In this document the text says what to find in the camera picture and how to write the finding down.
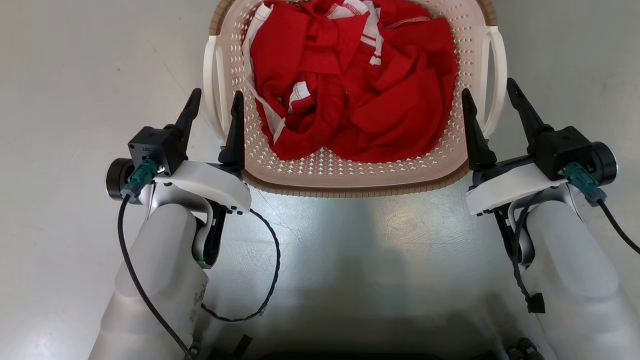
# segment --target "gray floor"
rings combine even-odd
[[[118,204],[104,194],[108,163],[144,125],[173,122],[202,86],[202,53],[216,1],[3,1],[0,4],[0,357],[85,359],[113,291],[121,255]],[[605,188],[632,238],[639,196],[640,85],[637,1],[496,0],[509,75],[540,116],[574,125],[615,151],[620,176]],[[192,160],[217,144],[198,119]],[[525,151],[507,108],[491,146]],[[253,190],[253,207],[282,242],[282,269],[262,318],[224,325],[203,318],[206,343],[251,355],[281,350],[433,352],[465,359],[526,334],[525,313],[488,217],[467,215],[469,178],[438,191],[378,199],[282,197]],[[589,228],[640,306],[640,258],[597,209]],[[144,210],[132,208],[135,237]],[[243,316],[262,302],[275,260],[269,234],[230,217],[206,304]]]

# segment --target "cable connector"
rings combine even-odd
[[[571,185],[574,185],[584,194],[584,198],[591,207],[595,208],[598,206],[599,200],[604,202],[607,198],[607,194],[598,187],[598,182],[582,165],[576,162],[569,163],[562,170],[562,175]]]
[[[151,159],[143,160],[136,170],[129,176],[127,184],[120,190],[120,196],[124,199],[129,196],[129,202],[138,200],[142,189],[150,184],[158,173],[158,165]]]

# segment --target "white handle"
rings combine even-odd
[[[491,110],[489,116],[483,125],[481,125],[482,132],[485,139],[489,139],[489,136],[493,133],[498,126],[500,115],[502,114],[502,108],[504,107],[504,98],[507,92],[507,53],[504,49],[504,42],[502,41],[502,35],[498,31],[497,26],[488,26],[488,32],[486,34],[487,39],[491,42],[493,49],[493,67],[494,80],[493,80],[493,102],[491,104]],[[488,67],[488,55],[483,56],[483,62],[486,59],[486,64],[483,64],[484,76],[486,77],[486,70]]]
[[[209,123],[220,144],[224,145],[227,141],[227,135],[224,129],[226,126],[227,99],[225,96],[225,78],[222,63],[222,51],[216,46],[217,36],[209,36],[209,41],[204,49],[204,65],[203,65],[203,89],[204,103],[207,106],[209,114]]]

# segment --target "red fabric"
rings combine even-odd
[[[335,0],[291,4],[268,1],[271,15],[251,47],[255,84],[285,118],[273,143],[262,105],[262,131],[283,160],[300,159],[326,146],[343,159],[369,163],[403,160],[429,152],[451,111],[458,66],[449,24],[403,0],[374,0],[384,39],[381,65],[374,47],[360,41],[368,13],[329,20]],[[306,81],[311,96],[292,103],[292,87]]]

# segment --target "black cable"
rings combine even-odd
[[[527,309],[529,310],[530,313],[544,312],[544,305],[542,303],[542,308],[540,308],[540,304],[534,304],[534,301],[532,301],[531,295],[529,295],[527,288],[524,286],[524,282],[522,282],[522,274],[520,273],[520,269],[518,268],[518,253],[520,252],[520,249],[519,249],[520,233],[522,232],[522,227],[524,226],[524,221],[527,218],[529,208],[536,202],[536,200],[538,200],[538,198],[540,197],[540,195],[542,195],[543,192],[544,190],[538,191],[525,204],[524,209],[522,209],[522,212],[520,213],[520,216],[516,221],[516,229],[513,235],[513,243],[511,244],[512,246],[511,265],[513,266],[513,277],[516,278],[516,282],[518,283],[518,287],[520,288],[522,295],[524,295],[524,299],[527,302]]]
[[[629,245],[631,249],[633,249],[635,252],[640,254],[640,247],[638,247],[638,245],[636,245],[636,243],[634,243],[631,240],[631,238],[629,238],[627,234],[625,234],[625,232],[622,231],[622,228],[620,227],[620,225],[618,225],[618,222],[613,217],[613,214],[611,213],[611,211],[609,211],[609,208],[605,205],[604,200],[602,199],[598,200],[598,205],[600,205],[600,207],[602,208],[602,211],[604,212],[604,215],[609,219],[611,226],[613,226],[613,228],[616,230],[618,235],[620,235],[622,240],[625,240],[625,243],[627,243],[627,245]]]
[[[269,232],[273,236],[273,242],[275,242],[275,244],[276,244],[276,271],[273,274],[273,281],[271,281],[271,287],[269,289],[269,293],[267,293],[267,297],[264,299],[264,302],[262,303],[262,305],[260,305],[260,308],[258,308],[258,310],[256,312],[254,312],[253,314],[247,316],[246,318],[237,318],[237,319],[225,318],[224,316],[220,316],[220,315],[216,314],[213,310],[209,309],[205,304],[201,305],[202,309],[204,309],[204,311],[207,311],[214,318],[216,318],[218,320],[221,320],[221,321],[224,321],[224,322],[243,322],[243,321],[249,320],[251,318],[255,318],[258,315],[261,315],[263,310],[264,310],[264,308],[267,307],[267,304],[269,303],[269,299],[273,295],[273,290],[276,287],[276,282],[278,282],[278,271],[280,271],[280,243],[278,242],[278,237],[276,236],[276,232],[271,227],[271,224],[269,224],[269,222],[267,220],[265,220],[265,218],[262,217],[262,215],[258,214],[253,209],[250,209],[249,211],[251,211],[251,213],[254,214],[256,217],[258,217],[260,220],[262,220],[262,222],[264,222],[264,225],[267,225],[267,228],[269,229]]]
[[[191,357],[191,353],[189,352],[189,348],[184,344],[180,336],[176,334],[176,332],[171,328],[171,326],[166,322],[166,320],[160,315],[156,307],[151,303],[147,293],[142,288],[140,281],[138,280],[138,276],[136,272],[133,270],[133,265],[131,265],[131,258],[129,257],[129,252],[127,251],[127,244],[124,242],[124,231],[122,230],[122,221],[124,219],[124,209],[127,207],[127,203],[129,202],[129,195],[124,197],[122,201],[122,205],[120,205],[120,212],[118,213],[118,238],[120,239],[120,249],[122,249],[122,257],[124,258],[124,263],[127,265],[127,270],[129,271],[129,275],[131,275],[131,281],[133,281],[133,285],[138,289],[138,293],[140,297],[145,302],[151,313],[156,317],[158,322],[164,327],[164,329],[171,335],[173,340],[180,346],[180,349],[184,352],[185,356],[188,359],[195,360]]]

